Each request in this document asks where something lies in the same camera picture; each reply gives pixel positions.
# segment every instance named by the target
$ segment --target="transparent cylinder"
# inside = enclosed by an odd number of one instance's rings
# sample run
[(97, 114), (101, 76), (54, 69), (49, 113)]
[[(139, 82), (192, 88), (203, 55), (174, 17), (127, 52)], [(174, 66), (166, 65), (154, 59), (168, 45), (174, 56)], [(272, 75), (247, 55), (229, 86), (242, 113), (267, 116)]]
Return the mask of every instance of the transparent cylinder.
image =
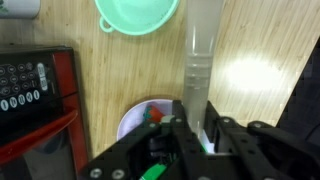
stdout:
[(223, 0), (187, 0), (187, 41), (183, 106), (190, 127), (201, 139), (212, 62)]

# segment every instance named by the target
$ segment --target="button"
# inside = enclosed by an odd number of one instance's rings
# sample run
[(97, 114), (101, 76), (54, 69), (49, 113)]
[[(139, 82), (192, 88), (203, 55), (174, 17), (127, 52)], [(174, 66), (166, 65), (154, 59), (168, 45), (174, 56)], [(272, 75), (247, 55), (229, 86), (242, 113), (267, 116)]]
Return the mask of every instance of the button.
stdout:
[(28, 77), (29, 77), (30, 79), (33, 79), (33, 78), (35, 77), (35, 74), (34, 74), (33, 72), (30, 72), (30, 73), (28, 74)]
[(23, 89), (28, 89), (30, 87), (29, 83), (25, 82), (22, 84)]
[(0, 79), (0, 84), (1, 85), (7, 85), (8, 84), (8, 80), (6, 78), (1, 78)]
[(20, 91), (20, 86), (19, 86), (19, 85), (14, 85), (14, 86), (12, 87), (12, 91), (13, 91), (13, 92), (19, 92), (19, 91)]
[(27, 80), (27, 75), (26, 75), (26, 74), (21, 74), (21, 75), (20, 75), (20, 79), (21, 79), (22, 81)]
[(3, 110), (3, 111), (8, 111), (8, 109), (9, 109), (9, 104), (8, 104), (8, 102), (6, 101), (6, 100), (2, 100), (1, 102), (0, 102), (0, 106), (1, 106), (1, 109)]
[(8, 95), (10, 93), (10, 89), (8, 87), (4, 87), (1, 89), (1, 94)]
[(38, 67), (39, 77), (40, 77), (40, 78), (41, 78), (41, 77), (46, 77), (46, 70), (45, 70), (45, 68), (44, 68), (44, 65), (43, 65), (42, 63), (39, 63), (39, 64), (37, 65), (37, 67)]
[(16, 83), (16, 82), (18, 81), (18, 77), (17, 77), (17, 76), (11, 76), (11, 77), (10, 77), (10, 81), (11, 81), (12, 83)]
[(6, 73), (6, 70), (4, 70), (3, 67), (0, 67), (0, 76), (1, 76), (1, 75), (4, 75), (4, 73)]
[(30, 92), (27, 93), (26, 99), (27, 99), (28, 102), (32, 102), (33, 97), (32, 97), (32, 94)]
[(16, 72), (16, 68), (14, 66), (9, 66), (8, 67), (8, 72), (14, 73), (14, 72)]
[(47, 79), (45, 77), (40, 78), (40, 84), (41, 84), (41, 89), (43, 91), (48, 90), (48, 83), (47, 83)]
[(31, 86), (32, 86), (32, 87), (37, 87), (37, 81), (32, 80), (32, 81), (31, 81)]
[(32, 65), (31, 63), (27, 63), (27, 64), (26, 64), (26, 68), (27, 68), (28, 70), (32, 70), (32, 69), (33, 69), (33, 65)]
[(19, 71), (24, 71), (26, 69), (26, 66), (24, 66), (24, 64), (19, 64), (18, 69)]
[(35, 100), (39, 100), (39, 98), (40, 98), (40, 93), (39, 93), (38, 90), (34, 90), (34, 92), (33, 92), (33, 97), (34, 97)]
[(9, 103), (11, 105), (12, 108), (16, 108), (18, 105), (17, 99), (15, 97), (11, 97), (9, 100)]
[(24, 105), (26, 103), (26, 99), (22, 94), (18, 96), (18, 102), (20, 103), (20, 105)]

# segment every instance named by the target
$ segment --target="red panel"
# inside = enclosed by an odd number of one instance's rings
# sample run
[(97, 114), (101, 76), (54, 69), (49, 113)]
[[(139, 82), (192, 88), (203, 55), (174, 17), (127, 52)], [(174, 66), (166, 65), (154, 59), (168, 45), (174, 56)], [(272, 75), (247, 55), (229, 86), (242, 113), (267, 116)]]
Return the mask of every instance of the red panel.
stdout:
[(77, 91), (76, 81), (68, 52), (54, 53), (54, 63), (60, 87), (61, 96), (66, 96)]
[(9, 162), (28, 150), (40, 145), (44, 141), (50, 139), (52, 136), (58, 134), (78, 116), (77, 110), (66, 110), (66, 115), (53, 121), (52, 123), (32, 132), (28, 135), (11, 142), (0, 148), (0, 164)]
[[(71, 96), (63, 100), (63, 104), (67, 107), (80, 109), (77, 96)], [(76, 173), (88, 163), (87, 148), (83, 131), (81, 114), (68, 126), (70, 142), (73, 151), (73, 159), (76, 167)]]
[[(77, 92), (76, 79), (74, 76), (71, 54), (68, 52), (54, 53), (54, 62), (57, 72), (57, 81), (62, 96)], [(64, 107), (72, 107), (80, 111), (80, 103), (78, 95), (69, 96), (63, 99)], [(85, 143), (85, 135), (83, 130), (83, 122), (81, 113), (77, 116), (74, 122), (68, 127), (70, 142), (73, 151), (73, 159), (75, 163), (76, 173), (88, 163), (88, 153)]]

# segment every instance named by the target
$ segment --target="microwave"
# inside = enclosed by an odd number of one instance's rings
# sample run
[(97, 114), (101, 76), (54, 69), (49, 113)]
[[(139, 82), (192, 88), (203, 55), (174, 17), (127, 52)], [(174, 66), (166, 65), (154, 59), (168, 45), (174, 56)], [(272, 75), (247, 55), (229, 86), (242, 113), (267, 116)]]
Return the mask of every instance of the microwave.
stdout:
[(0, 180), (72, 180), (88, 162), (74, 52), (0, 47)]

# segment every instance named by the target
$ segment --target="microwave keypad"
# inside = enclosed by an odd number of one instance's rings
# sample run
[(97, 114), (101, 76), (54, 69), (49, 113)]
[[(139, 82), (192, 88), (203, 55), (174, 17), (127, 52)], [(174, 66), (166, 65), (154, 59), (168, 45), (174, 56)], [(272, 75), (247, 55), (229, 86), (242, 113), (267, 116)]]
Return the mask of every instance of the microwave keypad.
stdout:
[(46, 73), (41, 62), (0, 65), (0, 112), (39, 101), (48, 91)]

